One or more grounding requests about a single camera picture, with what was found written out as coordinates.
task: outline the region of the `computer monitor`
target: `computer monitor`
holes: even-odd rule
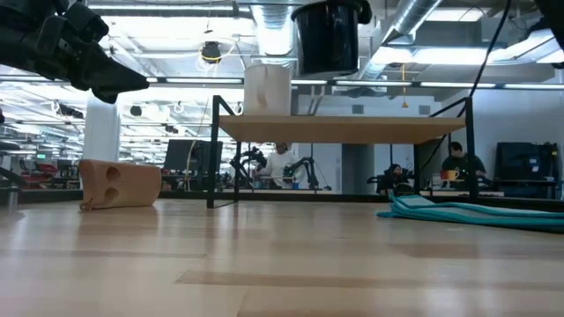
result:
[[[72,161],[70,159],[58,159],[56,161],[56,166],[58,169],[62,170],[64,168],[72,166]]]
[[[188,161],[188,154],[193,140],[169,140],[167,147],[167,156],[165,157],[164,168],[167,170],[183,171],[186,169],[186,162]],[[192,156],[190,157],[189,170],[202,170],[207,171],[210,166],[210,154],[212,143],[206,141],[196,141],[192,149]],[[218,142],[218,159],[217,171],[221,162],[221,151],[223,143]]]

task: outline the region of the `teal mat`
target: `teal mat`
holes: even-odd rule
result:
[[[401,197],[391,195],[390,199],[391,211],[378,212],[376,214],[378,217],[401,217],[564,233],[564,213],[486,207],[470,203],[433,203],[419,195]]]

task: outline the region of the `person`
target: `person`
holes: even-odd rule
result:
[[[266,160],[266,166],[256,167],[255,175],[270,175],[270,189],[291,189],[293,180],[284,180],[284,167],[296,163],[298,158],[289,151],[287,143],[277,143],[274,151]],[[294,173],[294,178],[300,181],[303,177],[303,168],[300,167]]]
[[[389,190],[399,184],[408,184],[407,176],[403,174],[403,169],[399,164],[392,164],[388,171],[384,173],[384,177],[380,184],[378,184],[378,193],[380,195],[387,195]]]
[[[468,173],[468,154],[464,152],[462,145],[459,142],[452,142],[449,144],[449,149],[450,156],[442,162],[442,170]],[[476,155],[474,156],[474,167],[477,176],[487,177],[484,163]]]

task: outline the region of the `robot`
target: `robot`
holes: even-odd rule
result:
[[[119,93],[149,83],[104,53],[98,43],[108,32],[108,25],[81,1],[69,7],[68,0],[0,0],[0,64],[70,81],[115,103]]]

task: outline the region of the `shelf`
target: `shelf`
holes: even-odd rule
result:
[[[240,142],[421,144],[464,127],[464,118],[222,115]]]

